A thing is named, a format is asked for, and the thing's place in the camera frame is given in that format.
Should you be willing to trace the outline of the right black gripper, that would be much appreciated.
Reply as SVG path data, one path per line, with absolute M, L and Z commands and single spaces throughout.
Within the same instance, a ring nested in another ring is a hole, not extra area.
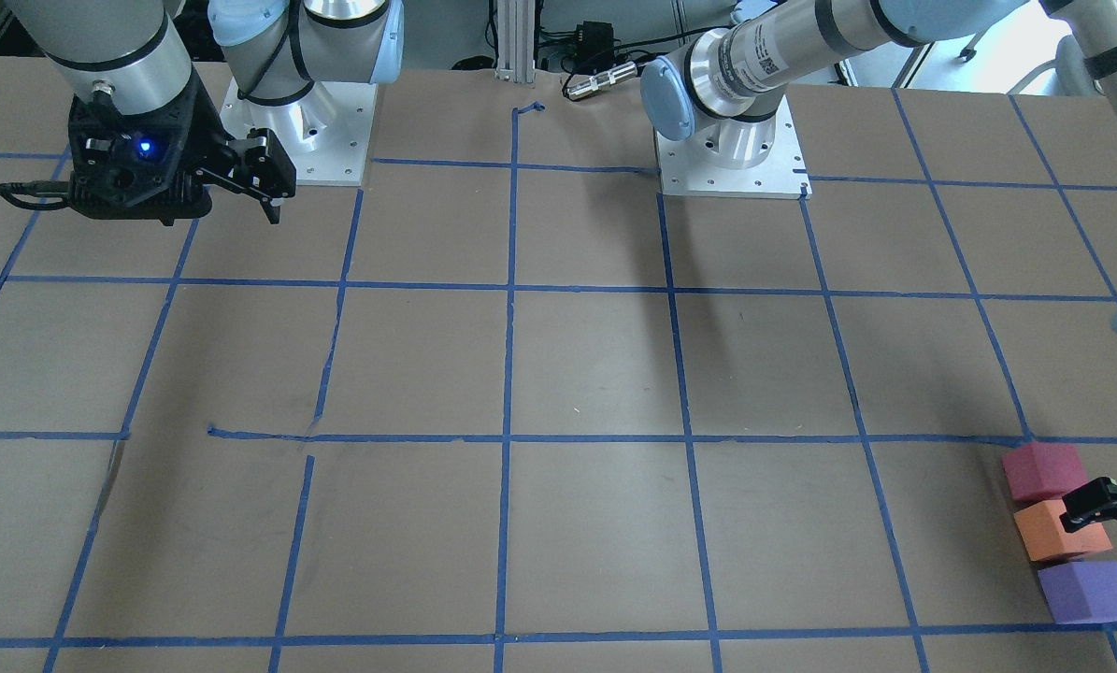
M 179 121 L 187 132 L 170 189 L 189 193 L 194 184 L 214 184 L 258 201 L 268 222 L 279 224 L 283 201 L 296 195 L 297 171 L 277 134 L 255 127 L 233 140 L 195 71 L 181 93 Z

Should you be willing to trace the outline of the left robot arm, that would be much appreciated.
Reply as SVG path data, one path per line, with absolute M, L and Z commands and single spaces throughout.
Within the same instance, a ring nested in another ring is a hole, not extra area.
M 657 57 L 642 103 L 663 140 L 691 140 L 726 122 L 763 123 L 789 81 L 884 44 L 922 47 L 971 36 L 1015 11 L 1015 1 L 786 1 Z M 1117 118 L 1117 1 L 1046 1 L 1069 25 L 1085 73 Z

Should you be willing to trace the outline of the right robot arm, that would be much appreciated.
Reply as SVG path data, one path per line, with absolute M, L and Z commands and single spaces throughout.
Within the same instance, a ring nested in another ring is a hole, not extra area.
M 269 222 L 296 193 L 294 156 L 343 123 L 328 81 L 395 81 L 400 1 L 210 1 L 213 42 L 248 115 L 225 127 L 162 1 L 11 1 L 74 92 L 67 180 L 0 184 L 15 208 L 90 219 L 207 217 L 208 188 L 251 198 Z

